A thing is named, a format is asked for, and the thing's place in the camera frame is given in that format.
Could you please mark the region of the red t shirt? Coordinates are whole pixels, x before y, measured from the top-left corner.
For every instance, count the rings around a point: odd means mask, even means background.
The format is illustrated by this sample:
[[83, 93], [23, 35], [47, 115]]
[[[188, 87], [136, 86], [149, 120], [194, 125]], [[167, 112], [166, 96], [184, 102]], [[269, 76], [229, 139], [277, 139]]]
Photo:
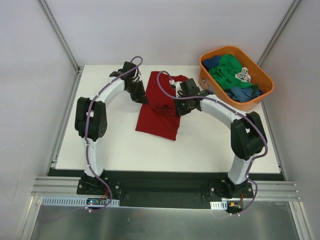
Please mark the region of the red t shirt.
[[176, 90], [170, 86], [169, 76], [152, 71], [146, 88], [148, 104], [142, 105], [135, 130], [175, 141], [180, 127], [180, 117], [176, 114], [174, 100], [161, 91], [157, 81], [168, 94], [176, 95]]

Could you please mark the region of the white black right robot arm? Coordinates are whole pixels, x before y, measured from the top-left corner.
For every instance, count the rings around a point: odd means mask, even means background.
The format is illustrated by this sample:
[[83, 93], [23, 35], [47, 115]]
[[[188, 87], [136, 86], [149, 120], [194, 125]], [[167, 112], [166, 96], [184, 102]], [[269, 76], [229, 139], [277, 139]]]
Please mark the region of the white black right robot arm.
[[250, 162], [267, 146], [260, 115], [254, 111], [240, 111], [220, 100], [210, 90], [200, 90], [192, 78], [177, 82], [170, 80], [169, 85], [175, 90], [177, 115], [184, 116], [192, 110], [198, 110], [229, 128], [234, 158], [227, 174], [229, 182], [225, 184], [225, 192], [230, 197], [237, 197], [243, 191], [242, 183], [247, 180]]

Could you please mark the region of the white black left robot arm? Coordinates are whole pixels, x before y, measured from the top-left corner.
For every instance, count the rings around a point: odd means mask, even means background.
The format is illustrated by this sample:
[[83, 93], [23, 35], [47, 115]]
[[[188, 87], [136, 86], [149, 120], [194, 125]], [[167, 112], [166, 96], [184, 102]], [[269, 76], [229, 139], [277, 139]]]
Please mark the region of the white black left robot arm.
[[139, 66], [126, 61], [123, 67], [113, 71], [107, 83], [91, 97], [80, 97], [76, 102], [74, 128], [82, 139], [85, 154], [84, 173], [92, 177], [88, 188], [99, 195], [105, 191], [106, 183], [97, 176], [104, 172], [102, 137], [108, 127], [107, 107], [122, 92], [130, 94], [133, 102], [148, 104]]

